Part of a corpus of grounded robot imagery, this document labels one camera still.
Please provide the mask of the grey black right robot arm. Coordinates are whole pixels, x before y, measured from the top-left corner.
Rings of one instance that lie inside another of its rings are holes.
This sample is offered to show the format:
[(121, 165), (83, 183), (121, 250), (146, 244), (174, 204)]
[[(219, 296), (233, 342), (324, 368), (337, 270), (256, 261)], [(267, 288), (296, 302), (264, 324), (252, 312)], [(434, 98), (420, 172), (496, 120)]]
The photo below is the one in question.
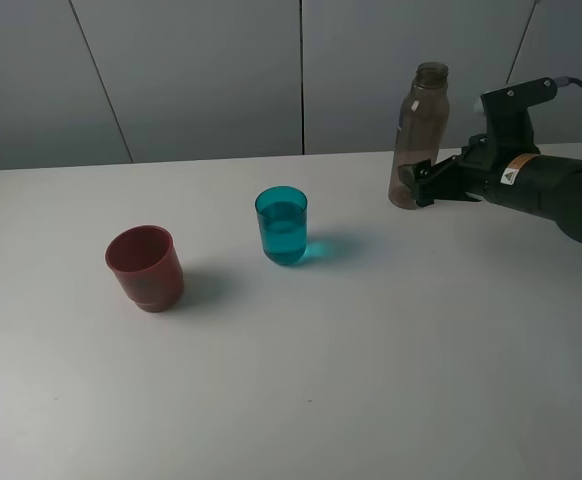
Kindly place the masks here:
[(554, 222), (582, 243), (582, 160), (545, 155), (533, 144), (499, 146), (486, 134), (441, 163), (398, 168), (420, 207), (437, 200), (481, 200)]

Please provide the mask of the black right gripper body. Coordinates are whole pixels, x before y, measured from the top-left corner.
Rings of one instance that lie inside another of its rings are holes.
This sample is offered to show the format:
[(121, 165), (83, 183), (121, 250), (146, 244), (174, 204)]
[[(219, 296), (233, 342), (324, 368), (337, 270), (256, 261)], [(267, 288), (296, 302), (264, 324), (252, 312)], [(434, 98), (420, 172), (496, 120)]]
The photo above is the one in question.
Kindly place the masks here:
[(470, 138), (457, 159), (457, 179), (454, 187), (455, 201), (490, 203), (540, 203), (540, 193), (533, 186), (523, 186), (516, 180), (513, 185), (504, 184), (502, 175), (517, 157), (539, 154), (533, 142), (514, 140), (502, 144), (486, 134)]

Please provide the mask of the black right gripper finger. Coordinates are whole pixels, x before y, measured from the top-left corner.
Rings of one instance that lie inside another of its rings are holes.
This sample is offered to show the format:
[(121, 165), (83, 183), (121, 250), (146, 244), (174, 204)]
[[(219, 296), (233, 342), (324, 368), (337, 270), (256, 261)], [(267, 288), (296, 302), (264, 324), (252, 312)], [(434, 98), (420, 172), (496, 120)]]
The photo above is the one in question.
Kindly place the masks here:
[(459, 156), (453, 155), (433, 165), (431, 160), (401, 166), (401, 182), (409, 189), (411, 199), (419, 207), (433, 205), (436, 200), (475, 202), (466, 193)]

